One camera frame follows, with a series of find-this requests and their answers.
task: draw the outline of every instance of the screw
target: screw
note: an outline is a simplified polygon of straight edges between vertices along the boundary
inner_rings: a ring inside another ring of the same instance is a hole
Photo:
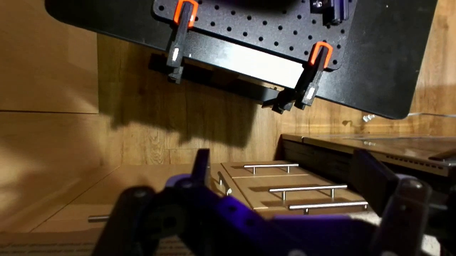
[[[306,256],[306,255],[299,249],[293,249],[293,251],[289,251],[287,256]]]
[[[390,252],[390,251],[384,251],[384,252],[381,252],[381,255],[380,256],[397,256],[394,252]]]
[[[364,121],[366,124],[370,123],[373,118],[376,118],[374,116],[371,114],[367,114],[367,116],[363,116],[361,117],[361,121]]]
[[[323,2],[313,2],[313,8],[320,9],[323,6]]]
[[[416,181],[416,180],[410,180],[410,181],[408,181],[408,185],[413,187],[413,188],[416,188],[416,190],[421,190],[421,188],[423,188],[423,184],[418,182],[418,181]]]
[[[143,198],[145,195],[146,195],[145,191],[136,191],[136,192],[133,192],[133,197],[135,197],[135,198]]]

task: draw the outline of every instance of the metal rod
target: metal rod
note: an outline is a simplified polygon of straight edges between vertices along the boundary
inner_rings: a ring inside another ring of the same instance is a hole
[[[217,173],[217,185],[222,185],[225,187],[225,197],[230,195],[232,194],[232,190],[229,188],[225,177],[222,173]]]
[[[333,202],[333,204],[309,204],[309,205],[290,205],[287,210],[296,211],[296,210],[323,210],[323,208],[353,208],[353,207],[363,207],[363,210],[367,208],[367,202]]]
[[[292,167],[299,167],[299,164],[243,165],[243,170],[252,170],[256,175],[256,168],[286,168],[286,174],[289,174]]]
[[[294,187],[294,188],[272,188],[269,190],[270,194],[274,192],[296,192],[296,191],[326,191],[326,190],[346,190],[347,185],[321,185],[321,187]]]
[[[109,219],[109,215],[89,215],[86,218],[86,222],[93,224],[93,222],[106,222]]]

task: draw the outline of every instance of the orange clip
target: orange clip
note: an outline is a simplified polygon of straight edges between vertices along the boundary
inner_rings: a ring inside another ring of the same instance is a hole
[[[331,50],[331,46],[327,45],[326,42],[317,42],[316,45],[313,45],[309,63],[310,63],[310,66],[314,66],[314,62],[316,62],[316,59],[317,59],[317,56],[319,56],[319,50],[320,50],[321,47],[327,49],[327,54],[326,54],[326,59],[324,59],[324,69],[327,69],[333,50]]]
[[[176,2],[176,6],[175,6],[175,10],[173,10],[173,23],[178,25],[179,23],[179,18],[180,18],[180,13],[182,13],[182,8],[183,8],[183,3],[189,3],[193,6],[193,9],[190,10],[190,18],[189,18],[189,22],[188,22],[188,29],[193,27],[195,26],[195,20],[196,20],[196,15],[198,15],[198,2],[195,0],[178,0]]]

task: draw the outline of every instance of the clamp handle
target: clamp handle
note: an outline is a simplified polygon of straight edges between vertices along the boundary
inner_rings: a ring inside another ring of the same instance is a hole
[[[324,62],[323,62],[323,69],[327,69],[329,66],[329,62],[331,59],[331,53],[333,53],[333,49],[330,45],[327,45],[326,42],[317,42],[316,45],[313,45],[312,47],[312,53],[310,53],[310,59],[309,59],[309,66],[314,66],[316,63],[316,59],[319,56],[319,53],[326,49],[327,50],[327,54],[324,54]]]
[[[172,22],[175,25],[180,23],[180,15],[182,15],[182,9],[183,9],[185,3],[189,3],[192,6],[190,16],[189,16],[188,26],[186,26],[188,29],[192,29],[195,26],[198,9],[199,9],[198,2],[195,2],[195,0],[178,0],[175,10],[173,10]]]

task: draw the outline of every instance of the black pegboard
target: black pegboard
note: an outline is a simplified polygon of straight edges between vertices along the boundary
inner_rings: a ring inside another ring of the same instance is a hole
[[[349,20],[323,26],[323,16],[310,13],[310,0],[199,0],[195,27],[212,36],[304,63],[316,42],[333,46],[329,70],[340,57],[356,10],[349,2]],[[153,15],[172,20],[176,0],[153,0]]]

